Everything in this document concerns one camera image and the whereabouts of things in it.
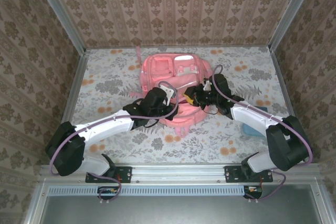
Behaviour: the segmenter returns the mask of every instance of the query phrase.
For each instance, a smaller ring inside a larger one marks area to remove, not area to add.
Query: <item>table surface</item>
[[[160,52],[191,53],[224,66],[233,94],[269,113],[287,116],[287,108],[267,47],[141,48],[142,60]],[[139,92],[139,62],[135,49],[91,50],[79,91],[72,124],[92,122],[122,109]],[[115,163],[240,163],[245,157],[267,149],[263,137],[242,133],[242,123],[222,115],[208,115],[180,138],[173,128],[154,127],[113,135],[90,146]]]

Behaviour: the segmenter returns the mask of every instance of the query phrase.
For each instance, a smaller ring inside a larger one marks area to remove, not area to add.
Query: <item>patterned wallpaper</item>
[[[336,0],[304,0],[276,55],[336,206]]]
[[[290,0],[61,0],[87,48],[268,44]]]
[[[0,0],[0,223],[20,223],[78,54],[47,0]]]

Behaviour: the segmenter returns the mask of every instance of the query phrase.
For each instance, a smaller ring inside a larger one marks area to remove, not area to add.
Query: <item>blue object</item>
[[[263,110],[265,112],[268,112],[266,107],[261,107],[261,106],[255,106],[255,107],[258,108],[258,109],[261,109],[261,110]],[[241,129],[242,129],[242,131],[243,131],[243,133],[245,135],[248,135],[248,136],[257,136],[257,137],[265,137],[259,131],[255,130],[254,128],[248,126],[245,123],[243,123]]]

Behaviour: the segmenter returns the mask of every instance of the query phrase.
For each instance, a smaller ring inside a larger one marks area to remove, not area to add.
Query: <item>floral tablecloth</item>
[[[142,60],[159,52],[193,53],[212,67],[222,64],[234,94],[253,105],[266,106],[270,113],[288,115],[267,47],[141,48]],[[132,91],[140,91],[141,66],[135,49],[95,49],[89,53],[73,124],[117,112],[135,100],[130,97]],[[244,135],[241,126],[226,116],[208,115],[180,138],[174,129],[159,123],[113,135],[91,145],[90,151],[106,153],[116,163],[239,163],[267,149],[265,138]]]

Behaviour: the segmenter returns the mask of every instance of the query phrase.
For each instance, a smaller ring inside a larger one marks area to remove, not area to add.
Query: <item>pink backpack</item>
[[[189,127],[205,119],[206,113],[200,107],[192,106],[183,96],[188,87],[203,83],[204,78],[212,75],[210,64],[193,54],[156,54],[149,56],[143,63],[140,84],[143,94],[157,87],[160,81],[169,82],[177,89],[179,112],[172,121],[161,119],[160,122],[174,127],[177,135],[185,137]]]

